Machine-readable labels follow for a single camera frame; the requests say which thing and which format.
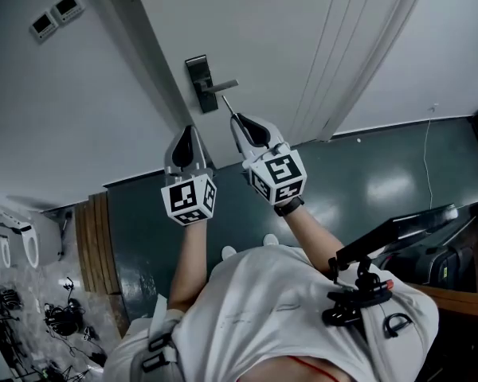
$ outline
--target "door lever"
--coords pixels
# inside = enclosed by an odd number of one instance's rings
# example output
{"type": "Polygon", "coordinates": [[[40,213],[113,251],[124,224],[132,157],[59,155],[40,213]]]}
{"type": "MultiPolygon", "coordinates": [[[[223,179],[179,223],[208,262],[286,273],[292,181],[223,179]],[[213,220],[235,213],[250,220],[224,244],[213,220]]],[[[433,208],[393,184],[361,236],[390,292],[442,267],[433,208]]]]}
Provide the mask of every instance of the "door lever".
{"type": "Polygon", "coordinates": [[[239,84],[237,80],[228,80],[214,85],[206,55],[186,60],[186,67],[203,113],[217,110],[216,92],[233,88],[239,84]]]}

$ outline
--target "door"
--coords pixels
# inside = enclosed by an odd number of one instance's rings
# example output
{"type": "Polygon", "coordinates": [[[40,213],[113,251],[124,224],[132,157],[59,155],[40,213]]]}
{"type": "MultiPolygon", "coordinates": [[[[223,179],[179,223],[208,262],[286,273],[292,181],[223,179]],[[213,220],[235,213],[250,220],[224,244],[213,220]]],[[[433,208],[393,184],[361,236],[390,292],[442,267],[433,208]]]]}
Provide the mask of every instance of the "door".
{"type": "MultiPolygon", "coordinates": [[[[229,112],[218,97],[219,109],[202,113],[186,59],[206,54],[215,84],[239,81],[239,86],[224,91],[236,112],[275,123],[292,145],[306,142],[317,138],[330,117],[348,111],[340,105],[358,90],[359,77],[372,67],[369,60],[400,1],[141,3],[210,157],[222,167],[241,160],[229,129],[229,112]]],[[[380,62],[382,55],[376,58],[380,62]]]]}

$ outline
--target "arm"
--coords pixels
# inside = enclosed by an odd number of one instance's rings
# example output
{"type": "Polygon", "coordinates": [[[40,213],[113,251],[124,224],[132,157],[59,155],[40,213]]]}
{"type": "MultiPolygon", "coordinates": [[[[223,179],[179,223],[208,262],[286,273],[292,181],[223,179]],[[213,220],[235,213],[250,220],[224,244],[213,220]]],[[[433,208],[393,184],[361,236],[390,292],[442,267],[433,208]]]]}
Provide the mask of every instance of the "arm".
{"type": "Polygon", "coordinates": [[[187,312],[197,300],[207,280],[207,221],[184,229],[181,255],[170,288],[168,309],[187,312]]]}
{"type": "Polygon", "coordinates": [[[328,273],[327,261],[336,257],[336,252],[343,248],[342,243],[324,229],[302,205],[284,219],[313,267],[321,273],[328,273]]]}

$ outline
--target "white t-shirt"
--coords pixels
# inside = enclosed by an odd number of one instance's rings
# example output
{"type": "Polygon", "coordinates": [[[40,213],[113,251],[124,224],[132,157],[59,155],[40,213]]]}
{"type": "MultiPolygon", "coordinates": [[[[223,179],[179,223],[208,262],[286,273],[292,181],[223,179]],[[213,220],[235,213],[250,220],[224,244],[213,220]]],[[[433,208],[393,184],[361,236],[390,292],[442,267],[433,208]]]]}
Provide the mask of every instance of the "white t-shirt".
{"type": "MultiPolygon", "coordinates": [[[[340,272],[340,280],[354,285],[356,271],[357,265],[351,265],[340,272]]],[[[370,271],[382,281],[393,279],[394,294],[407,292],[416,307],[418,296],[428,304],[428,297],[390,272],[374,266],[370,271]]],[[[263,246],[231,256],[215,267],[196,303],[173,329],[186,382],[235,382],[255,364],[279,356],[321,358],[357,381],[378,380],[359,332],[323,324],[322,312],[334,306],[327,293],[341,290],[300,248],[263,246]]],[[[432,340],[437,317],[429,324],[425,333],[432,340]]]]}

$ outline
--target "wall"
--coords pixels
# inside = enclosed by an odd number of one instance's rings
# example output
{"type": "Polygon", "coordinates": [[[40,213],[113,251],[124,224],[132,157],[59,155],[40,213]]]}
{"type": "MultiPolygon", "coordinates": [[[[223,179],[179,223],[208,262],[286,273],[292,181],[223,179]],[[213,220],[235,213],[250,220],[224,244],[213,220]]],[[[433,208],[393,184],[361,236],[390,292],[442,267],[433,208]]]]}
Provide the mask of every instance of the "wall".
{"type": "Polygon", "coordinates": [[[419,0],[338,133],[478,109],[478,0],[419,0]],[[439,103],[437,111],[428,109],[439,103]]]}
{"type": "Polygon", "coordinates": [[[0,203],[52,208],[163,167],[174,120],[108,32],[95,0],[39,45],[56,0],[0,0],[0,203]]]}

